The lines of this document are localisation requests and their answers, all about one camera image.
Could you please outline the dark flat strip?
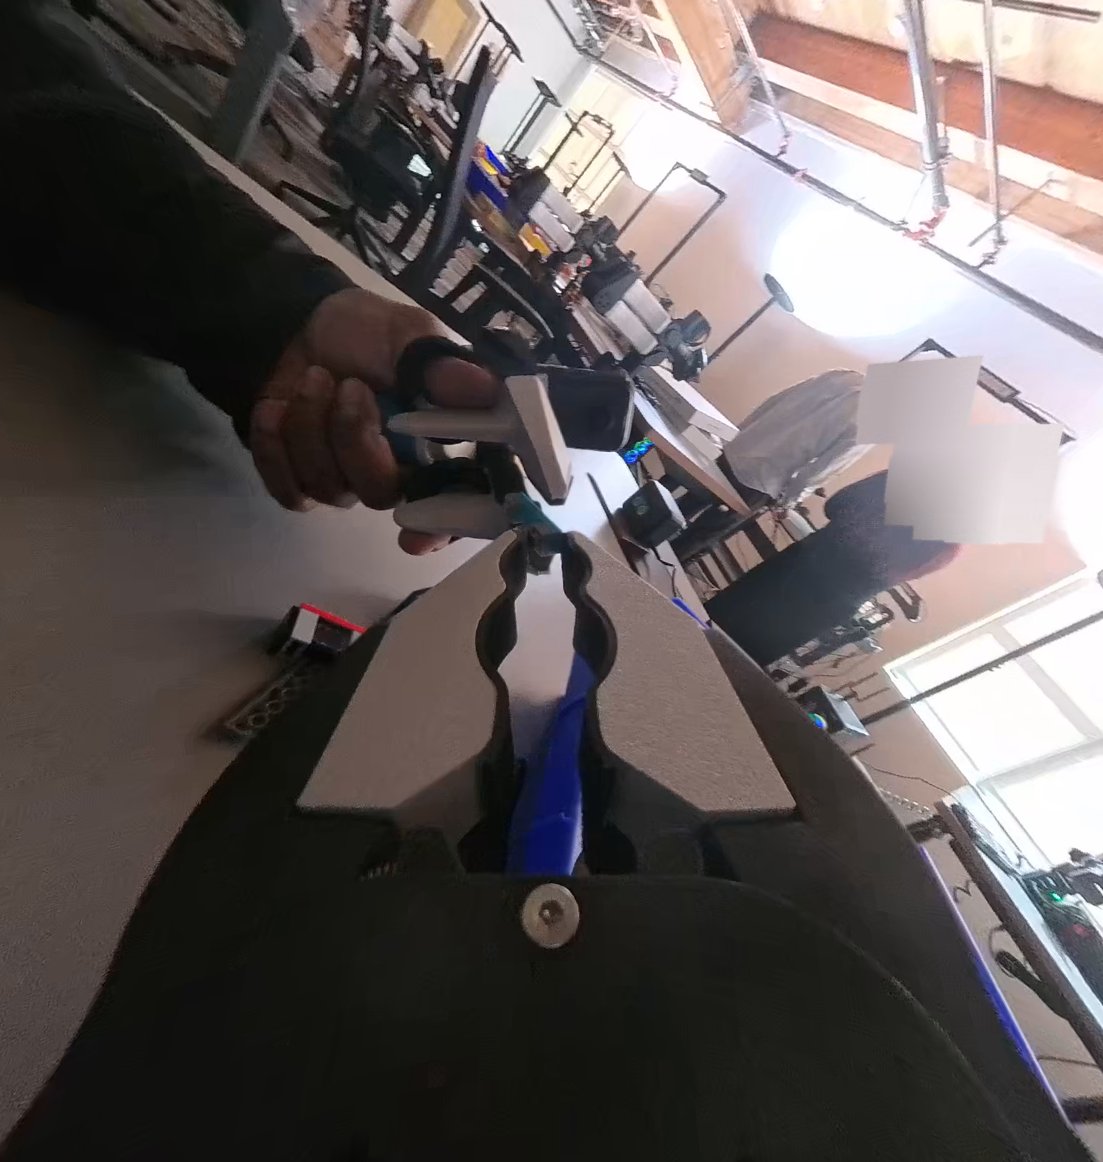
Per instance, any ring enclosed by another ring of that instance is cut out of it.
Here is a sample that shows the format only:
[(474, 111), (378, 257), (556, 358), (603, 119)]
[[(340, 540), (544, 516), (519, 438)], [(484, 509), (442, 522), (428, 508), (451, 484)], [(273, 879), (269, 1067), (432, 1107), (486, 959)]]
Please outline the dark flat strip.
[(621, 522), (621, 516), (611, 509), (611, 504), (606, 501), (602, 484), (597, 480), (594, 473), (589, 473), (589, 484), (602, 504), (602, 513), (606, 518), (606, 525), (611, 530), (611, 537), (617, 540), (621, 546), (627, 546), (627, 537), (625, 537), (625, 525)]

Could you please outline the grey metal table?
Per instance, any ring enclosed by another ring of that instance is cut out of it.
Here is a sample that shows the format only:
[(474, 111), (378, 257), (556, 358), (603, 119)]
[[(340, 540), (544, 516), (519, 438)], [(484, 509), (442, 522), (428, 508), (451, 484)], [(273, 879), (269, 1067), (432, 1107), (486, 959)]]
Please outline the grey metal table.
[(287, 3), (247, 3), (243, 47), (207, 134), (209, 147), (227, 162), (247, 156), (296, 35), (300, 26)]

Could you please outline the blue plastic bin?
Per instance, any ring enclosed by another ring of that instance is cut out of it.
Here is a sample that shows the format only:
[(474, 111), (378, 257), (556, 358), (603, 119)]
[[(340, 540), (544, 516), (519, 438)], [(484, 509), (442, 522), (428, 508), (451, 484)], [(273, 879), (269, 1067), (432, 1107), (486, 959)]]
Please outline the blue plastic bin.
[[(948, 886), (922, 844), (909, 834), (866, 767), (782, 693), (733, 637), (707, 624), (711, 644), (735, 692), (778, 763), (797, 820), (725, 824), (711, 855), (722, 863), (707, 879), (751, 882), (826, 916), (854, 946), (893, 973), (948, 1030), (993, 1083), (1015, 1065), (985, 1043), (1011, 1039), (1033, 1081), (1059, 1105), (1056, 1089), (1019, 1025), (996, 979), (957, 911)], [(575, 653), (570, 687), (548, 723), (543, 752), (523, 782), (515, 822), (523, 870), (575, 870), (583, 859), (581, 743), (586, 723), (589, 665)]]

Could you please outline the person's left forearm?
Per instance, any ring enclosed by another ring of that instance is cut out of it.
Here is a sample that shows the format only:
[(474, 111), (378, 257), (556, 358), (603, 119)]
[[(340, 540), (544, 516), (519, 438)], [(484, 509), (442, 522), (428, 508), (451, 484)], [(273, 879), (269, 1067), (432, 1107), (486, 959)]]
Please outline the person's left forearm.
[(70, 3), (0, 3), (0, 282), (180, 366), (240, 440), (352, 285), (132, 96)]

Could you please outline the white and black robot unit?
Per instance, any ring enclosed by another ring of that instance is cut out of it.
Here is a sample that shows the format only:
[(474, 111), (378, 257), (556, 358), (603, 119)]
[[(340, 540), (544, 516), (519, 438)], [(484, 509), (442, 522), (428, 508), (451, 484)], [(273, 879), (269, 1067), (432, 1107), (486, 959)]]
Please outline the white and black robot unit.
[(637, 350), (654, 350), (671, 327), (671, 309), (650, 290), (637, 270), (621, 270), (591, 295), (594, 306), (617, 327)]
[(583, 214), (556, 186), (548, 186), (528, 209), (528, 221), (556, 250), (570, 250), (586, 225)]

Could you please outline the black office chair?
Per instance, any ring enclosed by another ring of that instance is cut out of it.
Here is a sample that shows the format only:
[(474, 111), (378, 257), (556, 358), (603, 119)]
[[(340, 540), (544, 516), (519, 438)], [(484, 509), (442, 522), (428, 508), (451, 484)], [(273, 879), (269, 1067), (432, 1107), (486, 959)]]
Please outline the black office chair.
[(442, 151), (438, 135), (420, 135), (426, 124), (414, 122), (406, 98), (387, 88), (387, 71), (375, 62), (375, 47), (364, 51), (352, 79), (352, 88), (342, 91), (321, 135), (321, 150), (340, 167), (350, 195), (347, 210), (336, 210), (342, 238), (350, 238), (367, 258), (360, 210), (387, 221), (395, 206), (406, 209), (403, 227), (395, 235), (395, 241), (406, 242), (428, 209), (438, 206), (436, 227), (442, 242), (450, 242), (482, 119), (498, 84), (490, 47), (479, 51), (471, 79), (456, 82), (456, 96), (451, 98), (456, 122), (446, 151)]

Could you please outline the black floor lamp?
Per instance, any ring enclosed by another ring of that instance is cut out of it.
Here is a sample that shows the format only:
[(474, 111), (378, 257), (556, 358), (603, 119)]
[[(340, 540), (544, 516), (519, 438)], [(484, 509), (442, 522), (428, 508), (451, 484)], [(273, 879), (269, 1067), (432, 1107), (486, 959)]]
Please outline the black floor lamp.
[(985, 659), (985, 661), (981, 661), (978, 668), (973, 668), (973, 671), (966, 671), (966, 672), (952, 676), (952, 677), (946, 677), (946, 681), (929, 687), (929, 689), (922, 689), (922, 692), (917, 692), (917, 693), (900, 700), (896, 708), (886, 708), (881, 715), (893, 715), (893, 713), (900, 713), (900, 709), (905, 709), (905, 708), (914, 708), (914, 705), (922, 705), (922, 701), (926, 701), (926, 700), (934, 700), (938, 693), (946, 693), (946, 692), (952, 692), (952, 689), (958, 689), (958, 687), (965, 687), (965, 683), (970, 683), (970, 681), (974, 681), (974, 677), (981, 677), (981, 676), (996, 672), (996, 671), (1003, 671), (1004, 665), (1013, 665), (1013, 661), (1019, 661), (1019, 659), (1023, 659), (1023, 656), (1029, 656), (1029, 653), (1033, 653), (1033, 652), (1043, 652), (1043, 648), (1047, 648), (1047, 647), (1056, 647), (1056, 644), (1061, 644), (1061, 640), (1065, 640), (1065, 637), (1071, 637), (1071, 636), (1076, 636), (1076, 633), (1083, 633), (1083, 631), (1091, 631), (1091, 628), (1095, 628), (1095, 624), (1103, 624), (1103, 609), (1099, 609), (1095, 613), (1080, 617), (1080, 619), (1075, 619), (1075, 621), (1065, 624), (1065, 628), (1059, 628), (1059, 631), (1052, 631), (1052, 633), (1045, 633), (1045, 636), (1039, 636), (1039, 637), (1033, 637), (1033, 640), (1029, 640), (1029, 644), (1020, 644), (1020, 647), (1004, 652), (1004, 653), (996, 656), (996, 659)]
[(717, 363), (737, 339), (743, 339), (746, 331), (765, 318), (765, 311), (769, 309), (797, 311), (790, 294), (773, 273), (765, 273), (761, 285), (765, 285), (765, 301), (741, 325), (735, 325), (733, 333), (722, 339), (713, 353), (707, 353), (707, 363)]

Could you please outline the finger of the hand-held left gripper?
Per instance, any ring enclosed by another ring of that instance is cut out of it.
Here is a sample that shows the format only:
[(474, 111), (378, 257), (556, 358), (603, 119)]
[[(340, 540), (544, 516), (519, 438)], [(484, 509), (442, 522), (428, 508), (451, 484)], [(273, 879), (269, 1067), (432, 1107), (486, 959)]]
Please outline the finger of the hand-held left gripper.
[(548, 378), (515, 373), (503, 385), (515, 412), (511, 449), (540, 497), (563, 504), (575, 484), (575, 462), (551, 402)]

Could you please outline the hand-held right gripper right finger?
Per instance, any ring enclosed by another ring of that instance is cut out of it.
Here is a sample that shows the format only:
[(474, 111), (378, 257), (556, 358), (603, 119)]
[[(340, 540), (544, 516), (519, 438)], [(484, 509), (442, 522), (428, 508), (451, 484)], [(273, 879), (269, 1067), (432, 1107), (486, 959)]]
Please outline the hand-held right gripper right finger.
[(591, 671), (581, 743), (591, 874), (699, 874), (722, 863), (717, 827), (797, 820), (699, 617), (586, 533), (563, 537), (563, 595)]

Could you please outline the large window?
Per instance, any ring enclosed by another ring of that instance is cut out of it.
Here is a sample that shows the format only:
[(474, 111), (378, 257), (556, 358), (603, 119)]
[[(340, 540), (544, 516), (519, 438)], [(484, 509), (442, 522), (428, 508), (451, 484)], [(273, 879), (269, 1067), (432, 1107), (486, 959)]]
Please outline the large window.
[[(1103, 609), (1080, 573), (886, 668), (912, 697)], [(1103, 624), (938, 693), (922, 719), (962, 776), (998, 811), (1033, 864), (1103, 851)]]

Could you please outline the dark grey wedge plate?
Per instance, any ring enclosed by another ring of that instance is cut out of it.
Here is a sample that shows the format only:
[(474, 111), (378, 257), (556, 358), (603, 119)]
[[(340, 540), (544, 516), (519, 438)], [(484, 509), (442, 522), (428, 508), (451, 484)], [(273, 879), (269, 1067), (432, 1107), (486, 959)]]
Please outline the dark grey wedge plate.
[(321, 665), (296, 659), (269, 676), (233, 709), (209, 723), (207, 736), (225, 744), (243, 744), (281, 719), (315, 681)]

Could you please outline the person's left hand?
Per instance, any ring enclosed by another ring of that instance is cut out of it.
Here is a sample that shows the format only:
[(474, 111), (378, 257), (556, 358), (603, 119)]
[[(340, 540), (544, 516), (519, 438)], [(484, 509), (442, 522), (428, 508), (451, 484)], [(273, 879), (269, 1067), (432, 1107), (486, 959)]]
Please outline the person's left hand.
[(367, 289), (325, 295), (287, 343), (249, 417), (267, 494), (291, 513), (394, 509), (406, 468), (380, 413), (411, 341), (450, 337), (428, 309)]

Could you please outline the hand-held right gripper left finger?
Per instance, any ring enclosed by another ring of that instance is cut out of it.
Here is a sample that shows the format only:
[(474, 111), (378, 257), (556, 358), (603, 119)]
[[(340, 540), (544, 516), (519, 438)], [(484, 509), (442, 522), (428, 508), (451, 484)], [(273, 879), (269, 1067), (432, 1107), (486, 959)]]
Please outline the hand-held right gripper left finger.
[(522, 763), (503, 661), (523, 587), (527, 537), (506, 530), (387, 619), (303, 816), (438, 830), (467, 870), (506, 870)]

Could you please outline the grey side table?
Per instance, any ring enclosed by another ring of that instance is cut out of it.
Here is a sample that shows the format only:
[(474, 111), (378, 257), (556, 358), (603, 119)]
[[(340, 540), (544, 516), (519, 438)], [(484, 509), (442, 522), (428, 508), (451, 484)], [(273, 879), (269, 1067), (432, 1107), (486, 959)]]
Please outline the grey side table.
[(1043, 1005), (1065, 1019), (1087, 1057), (1043, 1055), (1045, 1063), (1095, 1067), (1103, 1073), (1103, 928), (1056, 868), (1033, 864), (1019, 838), (1004, 827), (985, 798), (965, 787), (932, 806), (900, 800), (914, 808), (909, 834), (929, 850), (952, 846), (948, 892), (953, 900), (984, 900), (993, 922), (965, 916), (981, 946), (981, 960), (993, 963), (989, 977), (1007, 975), (1023, 982)]

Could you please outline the black cube device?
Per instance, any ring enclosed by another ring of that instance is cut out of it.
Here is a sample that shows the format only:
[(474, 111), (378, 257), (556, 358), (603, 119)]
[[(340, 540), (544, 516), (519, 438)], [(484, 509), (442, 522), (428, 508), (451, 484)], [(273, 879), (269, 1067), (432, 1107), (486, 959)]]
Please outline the black cube device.
[(690, 520), (669, 485), (650, 480), (617, 508), (617, 525), (630, 545), (654, 550), (687, 530)]

